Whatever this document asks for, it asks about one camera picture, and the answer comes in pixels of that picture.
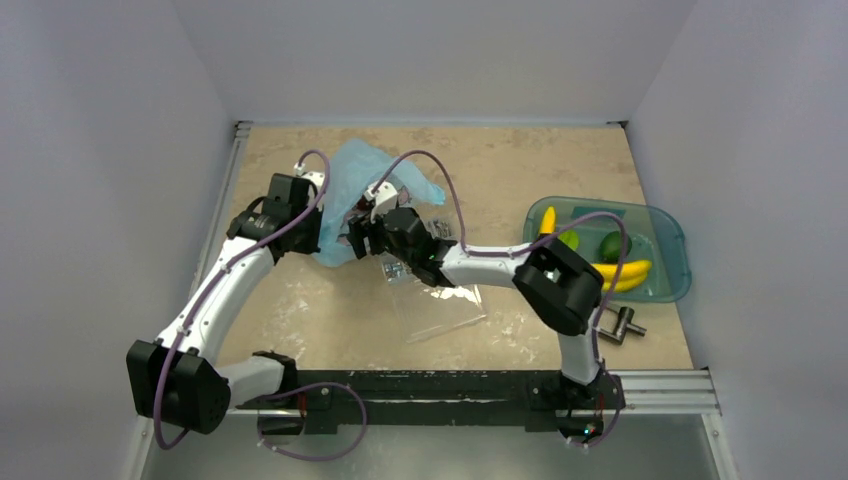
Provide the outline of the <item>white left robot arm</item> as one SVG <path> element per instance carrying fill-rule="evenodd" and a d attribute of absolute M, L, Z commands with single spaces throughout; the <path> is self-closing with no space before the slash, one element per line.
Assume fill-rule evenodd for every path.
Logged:
<path fill-rule="evenodd" d="M 126 363 L 136 412 L 201 434 L 225 413 L 262 398 L 284 409 L 297 399 L 293 359 L 259 352 L 216 368 L 223 341 L 252 291 L 287 253 L 318 252 L 326 176 L 272 176 L 266 195 L 230 223 L 215 265 L 178 317 L 152 341 L 137 340 Z"/>

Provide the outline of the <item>yellow fake squash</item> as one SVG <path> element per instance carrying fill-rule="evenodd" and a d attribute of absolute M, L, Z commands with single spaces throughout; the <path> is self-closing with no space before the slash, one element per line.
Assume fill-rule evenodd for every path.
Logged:
<path fill-rule="evenodd" d="M 548 235 L 556 231 L 556 209 L 553 206 L 548 206 L 542 216 L 538 228 L 538 235 Z"/>

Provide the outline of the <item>yellow fake banana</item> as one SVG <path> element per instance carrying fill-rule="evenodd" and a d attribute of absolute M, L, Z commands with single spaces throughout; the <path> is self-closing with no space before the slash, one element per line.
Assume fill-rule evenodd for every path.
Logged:
<path fill-rule="evenodd" d="M 593 263 L 592 266 L 602 275 L 604 279 L 602 291 L 609 291 L 618 265 Z M 652 268 L 653 263 L 649 260 L 638 260 L 624 263 L 622 265 L 618 281 L 615 285 L 614 292 L 628 292 L 642 285 L 647 280 Z"/>

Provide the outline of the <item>light blue plastic bag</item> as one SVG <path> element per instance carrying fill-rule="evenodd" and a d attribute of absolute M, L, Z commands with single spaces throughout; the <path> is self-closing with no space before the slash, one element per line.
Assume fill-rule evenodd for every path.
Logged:
<path fill-rule="evenodd" d="M 347 232 L 347 220 L 366 188 L 379 180 L 393 161 L 388 153 L 358 138 L 344 143 L 332 156 L 330 183 L 323 197 L 320 251 L 313 255 L 319 264 L 335 268 L 355 259 L 353 249 L 342 238 Z M 409 161 L 400 163 L 388 182 L 403 192 L 403 206 L 442 205 L 446 200 L 444 190 Z"/>

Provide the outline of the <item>green fake fruit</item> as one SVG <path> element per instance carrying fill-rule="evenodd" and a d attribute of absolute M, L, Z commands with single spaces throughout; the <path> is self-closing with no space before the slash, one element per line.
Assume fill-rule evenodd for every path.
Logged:
<path fill-rule="evenodd" d="M 568 246 L 570 249 L 576 251 L 580 245 L 580 237 L 579 234 L 575 230 L 566 230 L 558 236 L 558 239 Z"/>

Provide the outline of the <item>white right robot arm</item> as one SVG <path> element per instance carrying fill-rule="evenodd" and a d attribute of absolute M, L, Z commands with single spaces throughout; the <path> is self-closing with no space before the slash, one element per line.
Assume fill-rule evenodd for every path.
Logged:
<path fill-rule="evenodd" d="M 558 240 L 476 251 L 430 233 L 413 208 L 348 222 L 357 258 L 388 253 L 430 287 L 486 285 L 517 290 L 557 335 L 559 375 L 549 398 L 567 410 L 624 407 L 623 389 L 599 354 L 594 315 L 603 303 L 601 274 Z"/>

